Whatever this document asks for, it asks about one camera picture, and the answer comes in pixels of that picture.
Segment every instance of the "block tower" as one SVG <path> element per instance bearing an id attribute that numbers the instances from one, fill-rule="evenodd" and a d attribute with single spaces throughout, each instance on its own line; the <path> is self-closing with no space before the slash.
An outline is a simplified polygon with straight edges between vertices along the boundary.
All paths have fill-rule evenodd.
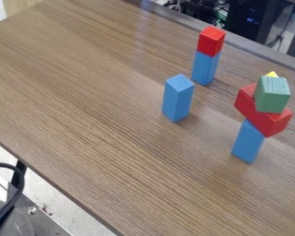
<path id="1" fill-rule="evenodd" d="M 212 26 L 200 32 L 192 80 L 203 86 L 212 82 L 217 71 L 224 38 L 225 32 Z"/>
<path id="2" fill-rule="evenodd" d="M 235 107 L 246 117 L 232 149 L 232 154 L 252 163 L 266 137 L 283 131 L 292 112 L 286 108 L 290 97 L 286 78 L 270 72 L 258 83 L 241 88 Z"/>

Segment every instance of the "wooden table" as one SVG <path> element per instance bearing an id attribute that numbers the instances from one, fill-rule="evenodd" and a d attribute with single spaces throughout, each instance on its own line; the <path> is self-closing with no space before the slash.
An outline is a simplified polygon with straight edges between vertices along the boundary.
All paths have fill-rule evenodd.
<path id="1" fill-rule="evenodd" d="M 216 80 L 171 123 L 164 81 L 191 75 L 199 22 L 118 0 L 1 22 L 0 144 L 119 235 L 295 235 L 295 115 L 254 164 L 230 154 L 240 87 L 275 70 L 295 113 L 295 59 L 229 33 Z"/>

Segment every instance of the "red block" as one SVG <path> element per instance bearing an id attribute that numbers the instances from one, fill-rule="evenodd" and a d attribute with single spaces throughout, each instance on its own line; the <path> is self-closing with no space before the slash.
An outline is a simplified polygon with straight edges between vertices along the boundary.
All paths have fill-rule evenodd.
<path id="1" fill-rule="evenodd" d="M 289 124 L 292 112 L 286 108 L 282 113 L 258 112 L 254 103 L 256 83 L 241 88 L 235 101 L 235 107 L 240 111 L 265 137 L 273 136 L 283 131 Z"/>
<path id="2" fill-rule="evenodd" d="M 222 49 L 225 32 L 213 26 L 208 26 L 200 32 L 197 51 L 211 57 Z"/>

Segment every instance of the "green block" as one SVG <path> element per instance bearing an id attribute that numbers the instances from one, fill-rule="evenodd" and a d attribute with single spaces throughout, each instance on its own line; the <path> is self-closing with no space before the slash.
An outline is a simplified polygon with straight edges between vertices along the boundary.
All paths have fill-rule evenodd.
<path id="1" fill-rule="evenodd" d="M 284 77 L 260 77 L 254 91 L 258 112 L 282 113 L 289 97 L 289 84 Z"/>

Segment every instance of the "cube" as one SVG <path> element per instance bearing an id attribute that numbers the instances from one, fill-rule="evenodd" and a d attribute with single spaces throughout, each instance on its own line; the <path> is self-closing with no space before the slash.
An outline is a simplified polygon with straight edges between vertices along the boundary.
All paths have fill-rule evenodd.
<path id="1" fill-rule="evenodd" d="M 220 53 L 210 57 L 206 54 L 195 52 L 192 80 L 204 86 L 211 83 L 217 72 L 219 57 Z"/>
<path id="2" fill-rule="evenodd" d="M 208 26 L 200 32 L 197 51 L 210 57 L 218 54 L 223 46 L 225 31 Z"/>
<path id="3" fill-rule="evenodd" d="M 283 131 L 289 124 L 292 112 L 286 108 L 282 113 L 258 112 L 255 109 L 254 91 L 256 84 L 241 88 L 234 106 L 265 137 Z"/>
<path id="4" fill-rule="evenodd" d="M 180 74 L 165 83 L 162 112 L 173 122 L 178 122 L 189 114 L 195 84 Z"/>
<path id="5" fill-rule="evenodd" d="M 289 84 L 284 77 L 260 77 L 254 92 L 256 110 L 282 113 L 290 97 Z"/>
<path id="6" fill-rule="evenodd" d="M 263 134 L 245 119 L 231 153 L 247 163 L 253 163 L 264 141 Z"/>

